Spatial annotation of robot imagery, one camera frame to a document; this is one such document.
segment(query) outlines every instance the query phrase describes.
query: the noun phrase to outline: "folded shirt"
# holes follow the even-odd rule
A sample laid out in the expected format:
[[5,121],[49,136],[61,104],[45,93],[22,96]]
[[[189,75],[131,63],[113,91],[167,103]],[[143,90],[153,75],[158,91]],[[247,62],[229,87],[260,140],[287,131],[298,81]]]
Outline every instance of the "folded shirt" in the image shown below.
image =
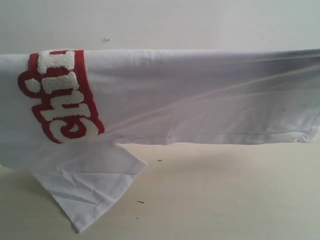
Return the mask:
[[313,142],[320,50],[0,55],[0,164],[26,169],[79,232],[147,164],[119,144]]

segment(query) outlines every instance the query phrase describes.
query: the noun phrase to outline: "wrinkled fabric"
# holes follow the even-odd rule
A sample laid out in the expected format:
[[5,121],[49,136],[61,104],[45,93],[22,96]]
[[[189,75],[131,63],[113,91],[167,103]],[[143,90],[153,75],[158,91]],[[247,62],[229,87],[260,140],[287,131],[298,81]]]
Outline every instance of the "wrinkled fabric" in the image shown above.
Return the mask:
[[310,143],[320,124],[320,50],[85,51],[105,132],[56,144],[17,84],[29,55],[0,55],[0,164],[26,169],[79,232],[105,213],[146,163],[118,144]]

